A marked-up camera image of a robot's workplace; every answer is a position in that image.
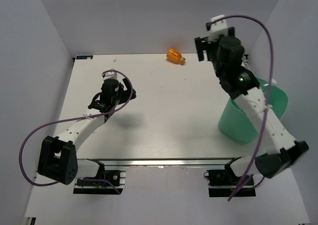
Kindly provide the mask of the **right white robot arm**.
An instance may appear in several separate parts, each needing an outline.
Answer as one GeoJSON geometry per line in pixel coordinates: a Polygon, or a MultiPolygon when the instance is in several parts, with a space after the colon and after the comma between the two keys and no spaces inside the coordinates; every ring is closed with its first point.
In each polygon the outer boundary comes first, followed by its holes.
{"type": "Polygon", "coordinates": [[[224,178],[232,185],[248,174],[272,178],[292,166],[309,146],[286,130],[266,102],[257,78],[241,65],[244,47],[235,37],[235,29],[207,24],[207,30],[209,36],[195,38],[198,58],[212,62],[222,89],[243,110],[261,137],[257,148],[265,149],[263,154],[254,153],[226,164],[224,178]]]}

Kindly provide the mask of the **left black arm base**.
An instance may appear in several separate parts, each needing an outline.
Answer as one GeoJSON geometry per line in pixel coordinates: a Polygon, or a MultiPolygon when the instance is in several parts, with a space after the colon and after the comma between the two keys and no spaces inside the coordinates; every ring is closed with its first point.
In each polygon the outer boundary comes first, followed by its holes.
{"type": "Polygon", "coordinates": [[[112,161],[78,159],[74,194],[120,195],[123,192],[128,167],[112,161]]]}

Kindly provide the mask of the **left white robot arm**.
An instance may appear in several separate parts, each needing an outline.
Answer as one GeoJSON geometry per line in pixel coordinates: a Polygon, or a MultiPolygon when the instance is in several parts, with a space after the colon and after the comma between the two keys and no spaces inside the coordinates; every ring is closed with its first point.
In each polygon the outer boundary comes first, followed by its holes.
{"type": "Polygon", "coordinates": [[[78,159],[77,152],[88,137],[109,120],[118,105],[135,97],[136,92],[126,77],[121,82],[115,76],[105,78],[101,92],[93,97],[83,119],[76,120],[57,136],[43,140],[38,174],[65,185],[87,177],[93,184],[101,184],[105,179],[101,162],[78,159]]]}

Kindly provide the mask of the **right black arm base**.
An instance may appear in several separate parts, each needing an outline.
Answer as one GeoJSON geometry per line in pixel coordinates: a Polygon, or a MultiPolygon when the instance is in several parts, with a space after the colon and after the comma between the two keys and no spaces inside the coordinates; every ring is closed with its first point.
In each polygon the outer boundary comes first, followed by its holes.
{"type": "MultiPolygon", "coordinates": [[[[237,177],[230,171],[230,164],[238,158],[234,158],[225,164],[223,169],[207,170],[203,176],[208,180],[208,190],[210,198],[229,197],[234,191],[240,177],[237,177]]],[[[255,197],[254,180],[251,179],[241,190],[239,190],[235,197],[255,197]]]]}

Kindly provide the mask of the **orange plastic bottle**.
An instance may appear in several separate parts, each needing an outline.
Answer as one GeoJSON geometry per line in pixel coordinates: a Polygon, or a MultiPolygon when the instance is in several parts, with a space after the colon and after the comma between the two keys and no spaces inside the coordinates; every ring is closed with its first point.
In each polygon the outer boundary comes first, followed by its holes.
{"type": "Polygon", "coordinates": [[[170,48],[169,51],[166,54],[166,58],[175,63],[175,64],[179,64],[179,65],[183,65],[186,61],[186,59],[182,56],[181,53],[179,53],[177,50],[175,50],[174,48],[170,48]]]}

